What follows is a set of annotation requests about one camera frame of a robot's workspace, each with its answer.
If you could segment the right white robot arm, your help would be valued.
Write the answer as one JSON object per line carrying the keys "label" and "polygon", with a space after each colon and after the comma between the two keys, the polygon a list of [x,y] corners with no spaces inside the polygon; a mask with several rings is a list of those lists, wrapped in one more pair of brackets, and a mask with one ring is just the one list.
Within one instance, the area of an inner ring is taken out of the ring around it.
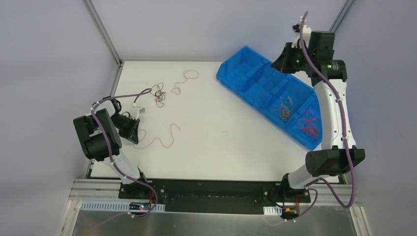
{"label": "right white robot arm", "polygon": [[365,159],[352,135],[347,102],[347,67],[334,59],[335,35],[329,31],[298,32],[293,42],[285,44],[272,68],[293,74],[304,71],[318,98],[322,120],[322,148],[306,154],[305,164],[283,177],[281,199],[290,202],[320,177],[355,174],[354,168]]}

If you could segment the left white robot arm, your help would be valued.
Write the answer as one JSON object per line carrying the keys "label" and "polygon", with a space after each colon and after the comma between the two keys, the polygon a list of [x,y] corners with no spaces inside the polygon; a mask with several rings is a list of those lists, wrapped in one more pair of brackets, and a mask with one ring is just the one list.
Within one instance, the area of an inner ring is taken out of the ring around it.
{"label": "left white robot arm", "polygon": [[122,139],[138,144],[140,114],[145,111],[136,103],[124,115],[115,98],[95,102],[90,112],[73,120],[82,151],[87,159],[109,166],[121,179],[122,189],[138,199],[149,195],[150,186],[144,173],[135,167],[121,150]]}

